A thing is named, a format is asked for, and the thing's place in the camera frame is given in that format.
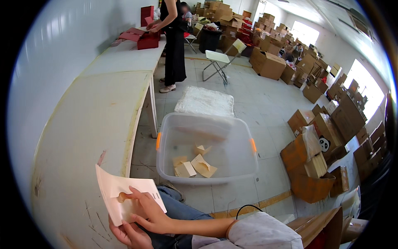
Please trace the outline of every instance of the concrete floor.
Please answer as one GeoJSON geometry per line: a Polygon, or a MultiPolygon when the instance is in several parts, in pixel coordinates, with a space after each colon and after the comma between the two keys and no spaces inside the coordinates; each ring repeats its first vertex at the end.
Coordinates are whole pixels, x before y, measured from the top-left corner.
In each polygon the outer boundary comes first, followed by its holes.
{"type": "MultiPolygon", "coordinates": [[[[186,204],[205,213],[217,213],[240,208],[245,204],[257,204],[287,193],[290,190],[290,180],[280,152],[295,138],[287,121],[297,109],[311,110],[314,104],[306,99],[297,87],[286,85],[282,80],[258,76],[251,68],[247,57],[236,58],[233,65],[224,70],[230,77],[228,85],[224,86],[219,76],[213,76],[203,82],[202,71],[209,62],[203,60],[205,55],[198,49],[197,52],[195,54],[190,47],[185,47],[187,79],[178,82],[177,90],[167,94],[158,92],[162,87],[159,79],[164,77],[164,58],[159,61],[154,74],[158,125],[162,124],[166,114],[174,111],[187,85],[230,94],[234,97],[235,117],[247,123],[256,143],[259,172],[255,178],[228,184],[206,186],[174,184],[175,187],[184,192],[186,204]]],[[[214,69],[211,69],[205,76],[213,72],[214,69]]],[[[317,101],[321,107],[327,103],[325,96],[321,96],[317,101]]],[[[153,178],[157,184],[164,181],[156,171],[155,145],[156,139],[151,138],[147,116],[142,113],[133,149],[130,177],[153,178]]],[[[350,141],[349,146],[351,152],[334,163],[328,171],[339,165],[347,166],[350,189],[354,189],[359,185],[358,171],[352,154],[359,146],[356,138],[350,141]]],[[[308,204],[291,194],[283,196],[282,200],[279,198],[278,202],[262,208],[263,211],[272,216],[294,214],[295,217],[300,217],[333,208],[341,201],[340,196],[308,204]]]]}

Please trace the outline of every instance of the white folding chair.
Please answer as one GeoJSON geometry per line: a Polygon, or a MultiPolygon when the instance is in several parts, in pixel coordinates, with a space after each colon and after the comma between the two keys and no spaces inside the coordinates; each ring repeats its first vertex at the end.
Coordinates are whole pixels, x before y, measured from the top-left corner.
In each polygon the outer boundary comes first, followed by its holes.
{"type": "Polygon", "coordinates": [[[231,64],[233,62],[233,60],[238,55],[240,55],[243,52],[243,50],[245,50],[245,48],[246,48],[246,45],[241,40],[236,39],[236,41],[223,54],[222,53],[218,53],[218,52],[214,52],[214,51],[210,51],[210,50],[206,50],[206,58],[210,61],[210,64],[207,67],[205,67],[205,69],[203,69],[203,72],[202,72],[203,81],[207,81],[213,75],[215,75],[216,73],[219,73],[219,75],[221,76],[221,78],[223,80],[224,85],[228,84],[223,69],[226,68],[229,64],[231,64]],[[238,53],[230,61],[226,54],[231,50],[232,47],[235,47],[238,50],[238,53]],[[225,65],[223,67],[221,67],[219,65],[219,62],[225,63],[225,65]],[[216,72],[213,73],[212,75],[210,75],[207,79],[205,79],[205,70],[210,65],[214,66],[214,68],[216,69],[216,72]]]}
{"type": "Polygon", "coordinates": [[[185,40],[188,42],[188,45],[191,46],[191,48],[193,49],[193,51],[195,52],[195,54],[197,54],[195,48],[192,46],[193,42],[197,39],[200,31],[203,29],[203,25],[200,23],[196,23],[194,26],[195,29],[198,29],[199,32],[196,34],[196,36],[194,35],[189,35],[185,38],[185,40]]]}

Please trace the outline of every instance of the beige paper piece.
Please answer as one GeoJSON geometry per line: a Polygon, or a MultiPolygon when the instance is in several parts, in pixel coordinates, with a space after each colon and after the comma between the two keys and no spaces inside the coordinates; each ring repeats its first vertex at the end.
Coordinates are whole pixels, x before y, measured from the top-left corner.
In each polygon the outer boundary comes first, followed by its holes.
{"type": "Polygon", "coordinates": [[[176,176],[179,177],[194,177],[196,176],[195,169],[192,167],[191,162],[185,162],[182,165],[174,168],[176,176]]]}
{"type": "Polygon", "coordinates": [[[129,186],[140,192],[150,193],[163,212],[167,212],[153,179],[114,176],[107,173],[98,164],[96,164],[96,173],[102,198],[115,226],[120,226],[122,220],[133,222],[130,214],[137,214],[144,219],[148,218],[138,200],[126,199],[126,195],[121,194],[131,194],[129,186]]]}
{"type": "Polygon", "coordinates": [[[180,166],[184,162],[188,161],[186,156],[183,157],[173,157],[173,166],[174,168],[180,166]]]}
{"type": "Polygon", "coordinates": [[[196,146],[196,148],[195,148],[195,154],[201,154],[202,156],[204,155],[204,154],[206,154],[207,152],[209,152],[210,151],[210,149],[211,149],[211,146],[209,147],[209,148],[207,148],[207,149],[205,149],[205,147],[203,146],[203,145],[197,145],[197,144],[195,144],[195,146],[196,146]]]}
{"type": "Polygon", "coordinates": [[[192,161],[192,166],[194,169],[201,175],[206,178],[210,178],[217,170],[216,167],[208,164],[202,157],[201,154],[198,154],[192,161]]]}

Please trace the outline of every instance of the hand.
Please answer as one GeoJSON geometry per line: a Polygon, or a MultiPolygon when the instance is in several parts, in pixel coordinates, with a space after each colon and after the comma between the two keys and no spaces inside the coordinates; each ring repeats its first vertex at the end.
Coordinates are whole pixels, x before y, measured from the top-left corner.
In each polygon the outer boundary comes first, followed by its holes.
{"type": "Polygon", "coordinates": [[[152,195],[148,192],[141,193],[137,189],[129,186],[129,189],[132,194],[126,194],[126,197],[131,199],[137,199],[142,209],[145,211],[146,215],[148,216],[148,220],[142,218],[139,215],[133,214],[131,217],[135,222],[140,224],[146,230],[158,233],[158,234],[165,234],[165,233],[173,233],[173,224],[174,220],[168,217],[160,206],[156,203],[153,199],[152,195]]]}
{"type": "Polygon", "coordinates": [[[113,235],[123,244],[132,249],[153,249],[152,241],[148,234],[140,229],[135,223],[123,222],[123,225],[116,227],[109,217],[109,229],[113,235]]]}
{"type": "Polygon", "coordinates": [[[149,32],[153,32],[153,33],[156,33],[158,31],[159,31],[159,28],[157,26],[153,27],[152,29],[149,30],[149,32]]]}
{"type": "Polygon", "coordinates": [[[148,26],[146,27],[147,30],[152,29],[153,25],[155,24],[155,22],[152,22],[150,24],[148,24],[148,26]]]}

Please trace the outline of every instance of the yellow floor line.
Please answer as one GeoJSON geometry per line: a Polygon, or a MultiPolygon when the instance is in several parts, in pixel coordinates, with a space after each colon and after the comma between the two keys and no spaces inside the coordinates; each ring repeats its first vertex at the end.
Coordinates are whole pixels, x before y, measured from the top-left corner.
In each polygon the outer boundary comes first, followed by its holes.
{"type": "MultiPolygon", "coordinates": [[[[283,192],[282,194],[278,194],[277,196],[271,197],[269,199],[257,202],[257,203],[253,203],[253,206],[256,206],[258,208],[265,208],[267,206],[270,206],[272,204],[275,204],[277,202],[280,202],[286,198],[288,198],[289,196],[292,195],[292,190],[283,192]]],[[[233,218],[236,217],[236,214],[238,213],[238,210],[240,208],[234,208],[231,210],[226,210],[226,211],[221,211],[221,212],[215,212],[215,213],[211,213],[209,214],[211,217],[216,218],[216,219],[221,219],[221,218],[233,218]]],[[[244,207],[240,212],[239,215],[242,214],[248,214],[251,212],[256,211],[257,209],[251,206],[246,206],[244,207]]]]}
{"type": "MultiPolygon", "coordinates": [[[[185,59],[191,59],[191,60],[200,60],[200,61],[209,61],[208,59],[203,59],[203,58],[193,58],[193,57],[185,57],[185,59]]],[[[240,64],[234,64],[234,63],[231,63],[231,65],[252,68],[251,66],[240,65],[240,64]]]]}

